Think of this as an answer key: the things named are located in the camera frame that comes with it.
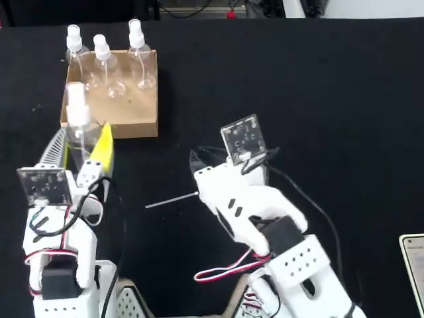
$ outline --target metal rod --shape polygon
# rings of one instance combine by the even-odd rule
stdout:
[[[168,204],[168,203],[171,203],[171,202],[187,199],[188,197],[193,197],[195,195],[199,195],[199,192],[196,191],[196,192],[193,192],[193,193],[189,193],[189,194],[181,195],[179,197],[175,197],[173,199],[161,201],[161,202],[158,202],[158,203],[149,204],[149,205],[146,205],[145,208],[150,209],[151,207],[158,207],[159,205]]]

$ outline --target electronic equipment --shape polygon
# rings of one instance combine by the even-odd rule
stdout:
[[[402,235],[399,243],[419,314],[424,318],[424,234]]]

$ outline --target white spray nozzle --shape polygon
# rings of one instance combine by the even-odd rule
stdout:
[[[82,49],[81,30],[78,25],[68,26],[68,36],[66,37],[66,46],[69,51],[75,53]]]
[[[66,84],[68,105],[66,114],[70,126],[79,127],[90,122],[90,112],[85,102],[85,85],[78,81]]]
[[[130,28],[130,46],[132,48],[142,48],[146,42],[144,41],[144,34],[141,31],[141,22],[138,19],[133,19],[128,22]]]
[[[107,45],[106,38],[102,34],[97,34],[93,38],[95,57],[98,60],[106,61],[111,57],[111,49]]]

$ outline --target clear plastic bottle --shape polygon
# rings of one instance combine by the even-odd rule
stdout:
[[[115,98],[125,94],[126,88],[117,57],[111,53],[102,34],[94,36],[95,75],[106,87],[107,95]]]
[[[72,67],[73,64],[79,69],[79,78],[85,84],[87,90],[94,89],[100,85],[99,79],[92,72],[89,63],[90,51],[82,44],[81,30],[78,25],[68,26],[68,36],[66,37],[66,61]]]
[[[78,172],[99,140],[101,125],[90,116],[89,106],[85,102],[85,85],[80,82],[66,84],[68,105],[66,114],[68,126],[66,135],[68,145]]]
[[[129,28],[130,48],[128,49],[128,56],[132,78],[141,89],[154,87],[156,83],[153,69],[154,56],[149,45],[144,41],[140,20],[131,20]]]

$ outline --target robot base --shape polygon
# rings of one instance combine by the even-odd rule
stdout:
[[[114,263],[98,260],[100,266],[99,285],[85,289],[78,298],[44,300],[41,295],[34,297],[36,318],[99,318],[107,290],[116,270]],[[118,282],[109,300],[106,318],[147,318],[147,310],[135,285],[128,280]]]

